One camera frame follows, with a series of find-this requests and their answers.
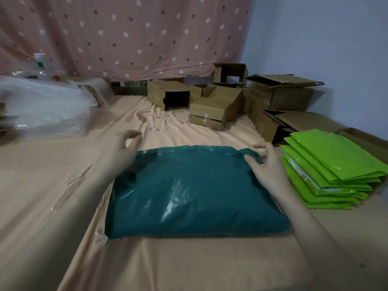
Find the person's left forearm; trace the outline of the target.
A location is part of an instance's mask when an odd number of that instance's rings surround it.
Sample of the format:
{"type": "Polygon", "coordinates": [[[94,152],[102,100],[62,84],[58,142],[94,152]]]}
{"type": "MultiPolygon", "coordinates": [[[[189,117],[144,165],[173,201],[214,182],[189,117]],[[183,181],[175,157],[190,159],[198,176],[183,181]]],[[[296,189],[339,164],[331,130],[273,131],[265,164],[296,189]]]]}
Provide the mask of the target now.
{"type": "Polygon", "coordinates": [[[86,233],[56,291],[120,291],[128,255],[120,240],[109,240],[105,218],[113,181],[105,187],[86,233]]]}

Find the teal plastic mailer bag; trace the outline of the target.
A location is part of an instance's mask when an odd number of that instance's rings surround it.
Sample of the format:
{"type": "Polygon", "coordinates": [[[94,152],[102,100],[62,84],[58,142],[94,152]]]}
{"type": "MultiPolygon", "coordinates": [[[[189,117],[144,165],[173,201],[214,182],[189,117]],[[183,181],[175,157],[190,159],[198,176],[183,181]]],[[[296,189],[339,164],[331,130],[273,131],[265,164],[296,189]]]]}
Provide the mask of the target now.
{"type": "Polygon", "coordinates": [[[105,217],[108,239],[259,237],[289,230],[289,222],[244,156],[228,146],[161,147],[136,154],[115,178],[105,217]]]}

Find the person's left hand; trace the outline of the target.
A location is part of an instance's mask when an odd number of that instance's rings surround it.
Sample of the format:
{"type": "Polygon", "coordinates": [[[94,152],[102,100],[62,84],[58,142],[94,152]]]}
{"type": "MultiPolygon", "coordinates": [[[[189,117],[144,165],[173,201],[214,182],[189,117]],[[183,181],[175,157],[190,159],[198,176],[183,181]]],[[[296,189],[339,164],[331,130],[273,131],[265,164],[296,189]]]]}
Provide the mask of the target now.
{"type": "Polygon", "coordinates": [[[121,148],[121,132],[119,132],[104,149],[99,160],[105,176],[110,180],[117,177],[133,163],[137,152],[138,150],[121,148]]]}

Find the pile of clear plastic bags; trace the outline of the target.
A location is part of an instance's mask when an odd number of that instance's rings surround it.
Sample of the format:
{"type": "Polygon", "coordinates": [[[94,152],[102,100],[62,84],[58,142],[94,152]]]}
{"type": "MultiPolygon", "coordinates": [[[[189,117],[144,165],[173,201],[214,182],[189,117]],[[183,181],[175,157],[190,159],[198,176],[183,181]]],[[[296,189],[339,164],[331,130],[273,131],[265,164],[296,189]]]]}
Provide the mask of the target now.
{"type": "Polygon", "coordinates": [[[86,133],[106,100],[86,83],[0,76],[0,137],[74,137],[86,133]]]}

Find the clear plastic bottle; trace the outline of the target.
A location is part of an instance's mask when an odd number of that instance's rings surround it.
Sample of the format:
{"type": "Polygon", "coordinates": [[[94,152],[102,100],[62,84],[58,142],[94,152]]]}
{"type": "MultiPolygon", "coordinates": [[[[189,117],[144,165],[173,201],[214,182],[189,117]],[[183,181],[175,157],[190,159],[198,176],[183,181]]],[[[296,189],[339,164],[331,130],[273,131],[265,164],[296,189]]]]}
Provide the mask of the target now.
{"type": "Polygon", "coordinates": [[[52,69],[48,56],[45,53],[34,53],[33,55],[38,67],[38,77],[50,78],[52,69]]]}

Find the pile of brown cardboard boxes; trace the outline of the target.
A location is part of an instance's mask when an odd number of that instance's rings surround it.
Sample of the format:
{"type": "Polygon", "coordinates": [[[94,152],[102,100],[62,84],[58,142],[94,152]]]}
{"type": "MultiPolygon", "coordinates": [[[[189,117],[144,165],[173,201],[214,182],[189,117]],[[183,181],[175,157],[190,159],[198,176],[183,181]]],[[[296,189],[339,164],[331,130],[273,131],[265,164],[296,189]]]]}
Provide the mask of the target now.
{"type": "Polygon", "coordinates": [[[116,95],[142,97],[149,103],[134,103],[136,109],[125,122],[169,124],[168,111],[185,111],[185,122],[222,131],[238,115],[247,115],[265,141],[279,143],[292,132],[318,129],[346,137],[388,165],[388,141],[355,128],[348,128],[321,114],[307,112],[317,82],[293,74],[247,75],[245,64],[216,64],[213,84],[187,86],[182,79],[148,81],[150,86],[119,87],[116,95]]]}

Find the pink dotted curtain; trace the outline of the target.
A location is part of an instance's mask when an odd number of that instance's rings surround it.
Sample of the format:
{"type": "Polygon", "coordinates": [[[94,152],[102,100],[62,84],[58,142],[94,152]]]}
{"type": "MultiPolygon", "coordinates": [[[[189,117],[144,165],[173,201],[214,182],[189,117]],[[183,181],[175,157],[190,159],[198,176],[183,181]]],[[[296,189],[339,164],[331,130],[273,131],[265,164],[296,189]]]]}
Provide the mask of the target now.
{"type": "Polygon", "coordinates": [[[69,76],[207,77],[237,63],[252,0],[0,0],[0,75],[44,53],[69,76]]]}

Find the person's right forearm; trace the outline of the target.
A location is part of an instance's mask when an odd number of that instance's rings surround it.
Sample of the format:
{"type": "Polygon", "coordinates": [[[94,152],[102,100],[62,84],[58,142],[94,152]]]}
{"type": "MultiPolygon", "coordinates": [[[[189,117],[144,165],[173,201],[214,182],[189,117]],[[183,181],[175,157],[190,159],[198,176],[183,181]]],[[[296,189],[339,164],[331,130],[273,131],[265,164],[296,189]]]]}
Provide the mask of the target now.
{"type": "Polygon", "coordinates": [[[314,291],[383,291],[377,279],[362,270],[300,202],[291,186],[280,186],[271,194],[288,218],[310,265],[314,291]]]}

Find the stack of green mailer bags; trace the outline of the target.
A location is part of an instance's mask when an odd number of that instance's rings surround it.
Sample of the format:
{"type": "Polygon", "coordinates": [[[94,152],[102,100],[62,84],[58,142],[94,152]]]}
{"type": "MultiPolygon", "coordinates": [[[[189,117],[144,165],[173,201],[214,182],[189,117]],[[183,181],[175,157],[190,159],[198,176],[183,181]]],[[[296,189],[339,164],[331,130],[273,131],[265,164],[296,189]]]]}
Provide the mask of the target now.
{"type": "Polygon", "coordinates": [[[281,161],[308,209],[353,210],[388,177],[388,164],[342,135],[313,129],[284,140],[281,161]]]}

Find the peach embroidered bed sheet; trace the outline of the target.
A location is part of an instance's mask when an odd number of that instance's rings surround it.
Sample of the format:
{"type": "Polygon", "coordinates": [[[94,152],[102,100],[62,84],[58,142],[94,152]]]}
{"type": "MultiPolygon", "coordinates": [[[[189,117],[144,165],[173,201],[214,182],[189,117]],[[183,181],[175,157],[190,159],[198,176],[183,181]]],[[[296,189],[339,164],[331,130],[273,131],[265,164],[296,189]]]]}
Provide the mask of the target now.
{"type": "MultiPolygon", "coordinates": [[[[184,145],[252,149],[261,137],[247,116],[222,132],[184,123],[185,111],[168,111],[169,124],[125,122],[142,97],[114,96],[98,109],[87,135],[69,138],[0,137],[0,291],[5,267],[55,217],[112,136],[127,129],[143,132],[141,150],[184,145]]],[[[388,291],[388,205],[382,194],[353,210],[314,210],[314,215],[388,291]]],[[[283,235],[225,239],[120,239],[128,255],[120,291],[259,291],[304,288],[311,273],[295,237],[283,235]]]]}

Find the person's right hand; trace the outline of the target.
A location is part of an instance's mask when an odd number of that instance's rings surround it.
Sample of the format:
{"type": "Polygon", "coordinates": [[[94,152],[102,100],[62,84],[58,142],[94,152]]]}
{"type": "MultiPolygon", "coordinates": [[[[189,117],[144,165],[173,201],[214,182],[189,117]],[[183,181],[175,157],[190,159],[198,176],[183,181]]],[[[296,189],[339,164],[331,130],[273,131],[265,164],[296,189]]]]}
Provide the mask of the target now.
{"type": "Polygon", "coordinates": [[[253,148],[264,149],[259,152],[259,155],[265,158],[264,163],[261,164],[264,176],[256,176],[257,180],[275,199],[290,199],[293,196],[293,190],[276,148],[270,142],[256,143],[253,148]]]}

